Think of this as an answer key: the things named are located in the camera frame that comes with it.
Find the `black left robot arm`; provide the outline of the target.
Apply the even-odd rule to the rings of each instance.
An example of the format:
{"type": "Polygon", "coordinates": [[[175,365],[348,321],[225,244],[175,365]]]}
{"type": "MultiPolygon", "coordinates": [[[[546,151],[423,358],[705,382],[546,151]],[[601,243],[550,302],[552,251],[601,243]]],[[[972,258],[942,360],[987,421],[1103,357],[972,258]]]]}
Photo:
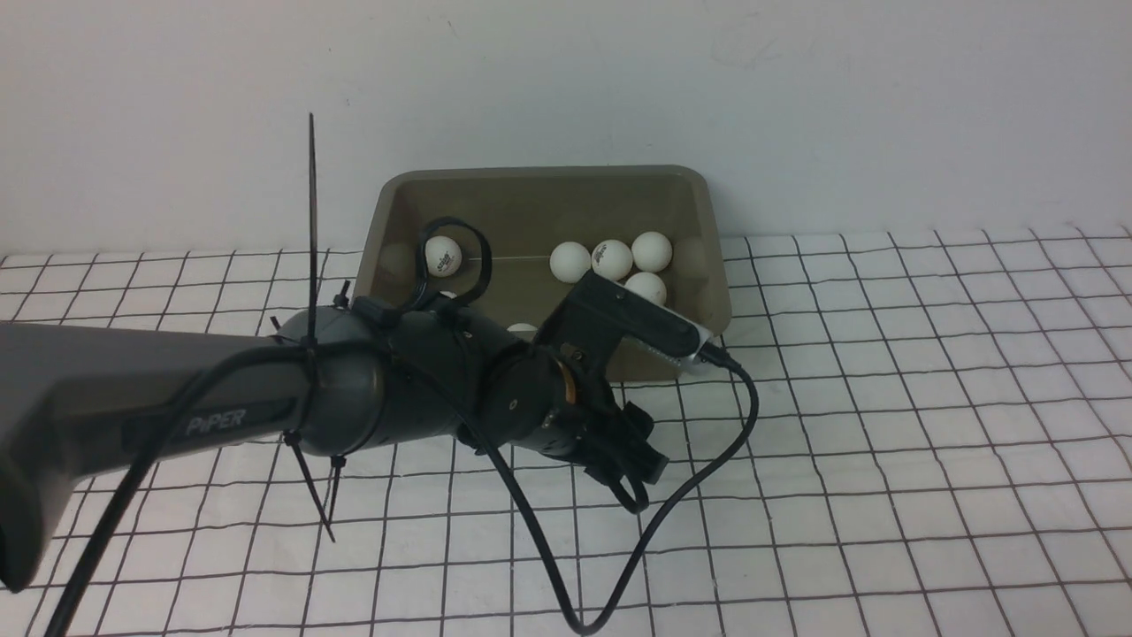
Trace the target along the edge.
{"type": "Polygon", "coordinates": [[[398,319],[388,305],[317,311],[315,356],[295,315],[275,338],[3,326],[3,584],[28,588],[82,480],[126,470],[169,423],[195,380],[237,358],[178,416],[161,458],[294,431],[302,451],[338,457],[451,434],[578,464],[602,484],[654,484],[666,456],[648,444],[654,422],[619,407],[604,365],[620,335],[584,316],[581,334],[526,342],[436,295],[398,319]]]}

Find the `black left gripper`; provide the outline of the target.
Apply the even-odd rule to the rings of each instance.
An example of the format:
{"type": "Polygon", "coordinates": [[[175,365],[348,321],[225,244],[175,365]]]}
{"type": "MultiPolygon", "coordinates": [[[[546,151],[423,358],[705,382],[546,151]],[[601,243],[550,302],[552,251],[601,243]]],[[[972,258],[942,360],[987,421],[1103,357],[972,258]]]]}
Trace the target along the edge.
{"type": "Polygon", "coordinates": [[[518,342],[478,352],[478,430],[488,444],[576,464],[603,487],[623,479],[654,485],[669,459],[648,438],[654,419],[621,407],[609,384],[578,380],[561,358],[518,342]]]}

